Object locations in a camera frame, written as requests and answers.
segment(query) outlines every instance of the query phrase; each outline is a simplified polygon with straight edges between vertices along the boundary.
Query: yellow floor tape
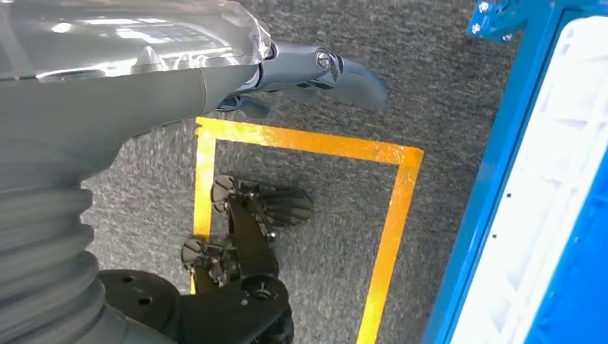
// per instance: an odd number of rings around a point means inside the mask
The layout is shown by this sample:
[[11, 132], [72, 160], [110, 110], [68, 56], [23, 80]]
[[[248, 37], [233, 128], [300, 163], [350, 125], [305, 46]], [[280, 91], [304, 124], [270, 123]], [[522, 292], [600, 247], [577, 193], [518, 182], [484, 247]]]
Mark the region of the yellow floor tape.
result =
[[414, 186], [422, 164], [424, 154], [422, 150], [393, 143], [211, 118], [197, 118], [196, 123], [199, 127], [196, 129], [198, 149], [194, 192], [194, 234], [207, 239], [211, 233], [212, 204], [210, 196], [214, 180], [217, 140], [288, 148], [399, 166], [357, 339], [357, 344], [374, 344], [380, 328], [393, 268], [399, 253]]

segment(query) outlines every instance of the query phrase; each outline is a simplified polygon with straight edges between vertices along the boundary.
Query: gray carpet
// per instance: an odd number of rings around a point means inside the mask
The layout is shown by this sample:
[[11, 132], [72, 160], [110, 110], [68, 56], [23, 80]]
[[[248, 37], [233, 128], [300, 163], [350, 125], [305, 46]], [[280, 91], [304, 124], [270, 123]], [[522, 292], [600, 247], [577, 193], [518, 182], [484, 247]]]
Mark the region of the gray carpet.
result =
[[[469, 1], [243, 2], [278, 39], [368, 62], [391, 93], [391, 108], [382, 115], [325, 98], [303, 105], [279, 95], [273, 117], [256, 123], [425, 151], [377, 340], [419, 343], [514, 48], [465, 36]], [[228, 118], [248, 121], [240, 113]], [[133, 140], [109, 171], [85, 184], [95, 205], [84, 220], [97, 229], [91, 250], [103, 267], [152, 271], [188, 291], [179, 249], [192, 229], [193, 132], [190, 120]], [[395, 167], [222, 142], [216, 172], [310, 194], [311, 220], [282, 232], [275, 245], [294, 309], [295, 342], [354, 343]], [[214, 219], [214, 230], [221, 225]]]

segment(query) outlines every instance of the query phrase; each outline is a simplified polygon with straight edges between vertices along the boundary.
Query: blue metal bracket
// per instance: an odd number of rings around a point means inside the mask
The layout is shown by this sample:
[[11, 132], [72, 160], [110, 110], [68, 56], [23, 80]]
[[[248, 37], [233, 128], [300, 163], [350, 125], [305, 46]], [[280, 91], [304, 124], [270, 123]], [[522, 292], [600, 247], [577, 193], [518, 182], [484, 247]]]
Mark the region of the blue metal bracket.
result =
[[546, 0], [502, 0], [497, 4], [478, 1], [467, 32], [473, 37], [510, 43], [513, 35], [526, 28], [537, 3], [543, 2]]

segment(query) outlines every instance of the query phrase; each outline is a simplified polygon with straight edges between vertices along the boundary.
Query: black wheel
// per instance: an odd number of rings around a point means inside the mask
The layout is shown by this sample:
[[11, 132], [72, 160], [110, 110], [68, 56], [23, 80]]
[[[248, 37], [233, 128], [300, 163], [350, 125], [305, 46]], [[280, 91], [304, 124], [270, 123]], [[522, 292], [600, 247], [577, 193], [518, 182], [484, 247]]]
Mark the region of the black wheel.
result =
[[218, 213], [226, 211], [226, 199], [238, 189], [238, 181], [232, 176], [217, 176], [211, 188], [211, 202]]
[[292, 344], [294, 336], [291, 307], [289, 307], [257, 340], [256, 344]]

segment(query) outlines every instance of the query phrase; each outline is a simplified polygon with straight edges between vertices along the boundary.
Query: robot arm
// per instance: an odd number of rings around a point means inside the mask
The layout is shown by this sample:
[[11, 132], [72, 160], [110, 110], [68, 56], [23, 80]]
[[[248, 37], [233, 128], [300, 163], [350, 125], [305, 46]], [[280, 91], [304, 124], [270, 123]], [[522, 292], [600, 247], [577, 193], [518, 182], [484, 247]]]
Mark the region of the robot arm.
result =
[[386, 100], [364, 66], [272, 43], [234, 2], [0, 1], [0, 343], [174, 343], [105, 302], [81, 181], [150, 128], [214, 109], [259, 117], [256, 92], [311, 89]]

